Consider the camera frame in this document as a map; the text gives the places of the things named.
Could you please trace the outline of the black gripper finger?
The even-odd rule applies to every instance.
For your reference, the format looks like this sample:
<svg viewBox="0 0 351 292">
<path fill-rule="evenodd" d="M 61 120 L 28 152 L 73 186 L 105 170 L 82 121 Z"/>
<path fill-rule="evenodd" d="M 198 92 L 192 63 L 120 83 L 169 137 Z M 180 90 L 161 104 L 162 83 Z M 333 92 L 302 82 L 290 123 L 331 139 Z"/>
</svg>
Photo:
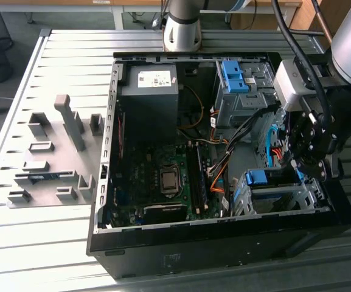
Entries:
<svg viewBox="0 0 351 292">
<path fill-rule="evenodd" d="M 325 164 L 327 154 L 323 129 L 316 120 L 312 122 L 303 111 L 286 112 L 283 120 L 284 139 L 281 164 Z"/>
<path fill-rule="evenodd" d="M 344 176 L 342 162 L 336 153 L 326 155 L 323 159 L 301 158 L 297 163 L 297 169 L 306 176 L 322 182 L 341 179 Z"/>
</svg>

